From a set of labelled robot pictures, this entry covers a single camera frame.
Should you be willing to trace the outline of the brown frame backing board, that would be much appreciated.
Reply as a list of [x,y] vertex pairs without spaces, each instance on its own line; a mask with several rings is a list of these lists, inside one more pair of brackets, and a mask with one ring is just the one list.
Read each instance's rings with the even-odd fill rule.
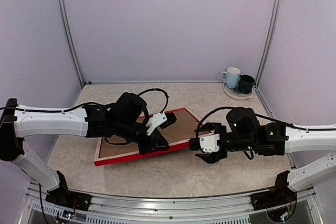
[[[197,128],[199,120],[186,108],[180,108],[172,111],[177,120],[172,125],[159,129],[160,133],[169,143],[168,152],[180,150],[188,147],[188,141],[195,136],[194,130]],[[113,136],[107,140],[102,139],[97,145],[97,158],[119,158],[122,156],[139,155],[137,144],[119,146],[117,143],[124,142],[124,139]]]

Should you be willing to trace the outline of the red wooden picture frame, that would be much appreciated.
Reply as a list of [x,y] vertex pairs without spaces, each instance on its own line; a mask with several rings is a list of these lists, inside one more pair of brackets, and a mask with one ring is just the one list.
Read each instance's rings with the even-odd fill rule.
[[[200,121],[200,117],[198,117],[194,112],[192,112],[190,109],[188,109],[191,113],[194,114],[195,117],[198,118],[198,120]],[[95,166],[104,166],[104,165],[110,165],[110,164],[117,164],[117,163],[125,163],[125,162],[130,162],[130,161],[135,161],[135,160],[138,160],[138,159],[143,159],[143,158],[148,158],[148,157],[152,157],[152,156],[158,156],[158,155],[162,155],[162,154],[166,154],[166,153],[169,153],[168,151],[158,151],[158,152],[154,152],[154,153],[148,153],[148,154],[145,154],[145,155],[130,155],[130,156],[122,156],[122,157],[119,157],[119,158],[97,158],[96,155],[97,155],[98,151],[97,151],[97,147],[96,147],[96,151],[95,151],[95,157],[94,157],[94,160],[93,160],[93,163]]]

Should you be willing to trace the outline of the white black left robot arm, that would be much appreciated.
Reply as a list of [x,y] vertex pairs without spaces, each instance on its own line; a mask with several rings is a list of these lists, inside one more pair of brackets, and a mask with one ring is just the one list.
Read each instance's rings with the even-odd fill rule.
[[1,110],[1,160],[17,165],[64,206],[74,199],[64,175],[42,161],[24,143],[25,137],[73,135],[109,139],[115,135],[124,139],[124,144],[135,143],[141,155],[170,149],[158,130],[167,116],[162,111],[150,116],[147,103],[134,93],[123,93],[115,103],[87,102],[67,109],[28,107],[9,99]]

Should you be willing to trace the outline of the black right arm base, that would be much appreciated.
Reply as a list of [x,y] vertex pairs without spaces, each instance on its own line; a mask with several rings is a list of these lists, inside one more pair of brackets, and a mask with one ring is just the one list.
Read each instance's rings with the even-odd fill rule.
[[297,200],[297,192],[289,188],[287,182],[290,171],[286,170],[277,175],[275,185],[268,191],[254,193],[250,195],[254,210],[272,208]]

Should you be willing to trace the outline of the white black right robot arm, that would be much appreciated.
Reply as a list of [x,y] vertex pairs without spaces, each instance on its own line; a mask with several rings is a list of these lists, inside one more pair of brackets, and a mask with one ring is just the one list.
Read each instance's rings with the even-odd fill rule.
[[269,192],[273,205],[281,204],[289,196],[335,173],[335,126],[297,126],[276,119],[261,125],[251,108],[219,107],[208,114],[228,110],[226,121],[230,131],[221,123],[201,120],[189,148],[208,164],[225,159],[229,152],[244,152],[249,159],[255,155],[283,156],[304,151],[326,151],[327,154],[301,168],[277,175],[275,189]]

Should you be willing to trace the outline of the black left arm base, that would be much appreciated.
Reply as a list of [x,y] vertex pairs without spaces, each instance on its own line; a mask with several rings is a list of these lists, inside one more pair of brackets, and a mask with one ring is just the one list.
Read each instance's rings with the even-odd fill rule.
[[88,211],[92,196],[69,190],[65,176],[58,170],[56,173],[59,179],[58,187],[47,191],[46,201],[73,210]]

